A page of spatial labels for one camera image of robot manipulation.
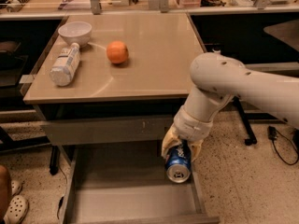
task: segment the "bottle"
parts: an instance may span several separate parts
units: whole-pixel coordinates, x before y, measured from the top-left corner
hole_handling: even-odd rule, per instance
[[[73,80],[80,62],[79,44],[63,48],[50,70],[50,79],[57,86],[67,86]]]
[[[29,0],[12,0],[10,4],[7,5],[8,12],[17,12],[27,3]]]

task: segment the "person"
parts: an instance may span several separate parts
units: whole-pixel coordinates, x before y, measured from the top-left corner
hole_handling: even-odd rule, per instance
[[[0,165],[0,224],[4,222],[9,203],[12,199],[11,177],[8,168]]]

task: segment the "white sandal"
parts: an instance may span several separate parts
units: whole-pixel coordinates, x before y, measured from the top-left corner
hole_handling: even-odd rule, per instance
[[[20,224],[25,218],[29,203],[28,201],[22,197],[21,195],[16,195],[10,201],[7,214],[5,216],[6,224]]]
[[[15,196],[18,195],[21,191],[21,182],[17,181],[17,180],[12,180],[11,181],[11,195]]]

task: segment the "white bottle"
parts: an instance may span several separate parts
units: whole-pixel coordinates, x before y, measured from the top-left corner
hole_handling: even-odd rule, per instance
[[[60,55],[50,70],[50,79],[57,86],[67,86],[73,80],[79,62],[79,44],[73,43],[70,48],[64,48],[60,52]]]

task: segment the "tile floor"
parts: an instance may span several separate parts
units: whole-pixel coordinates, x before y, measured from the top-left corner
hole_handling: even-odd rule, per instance
[[[1,119],[1,126],[15,140],[39,136],[38,119]],[[247,134],[235,111],[222,111],[206,139],[194,168],[198,173],[203,200],[209,216],[218,216],[222,224],[297,224],[299,223],[298,165],[284,164],[267,139],[268,124],[251,123],[258,144],[246,147]],[[293,128],[271,124],[289,138]],[[290,144],[282,137],[277,141],[283,157],[295,159]],[[21,195],[30,202],[23,224],[57,223],[57,208],[65,192],[61,171],[50,174],[51,147],[36,147],[0,154],[14,179],[22,182]],[[66,175],[69,167],[60,158]]]

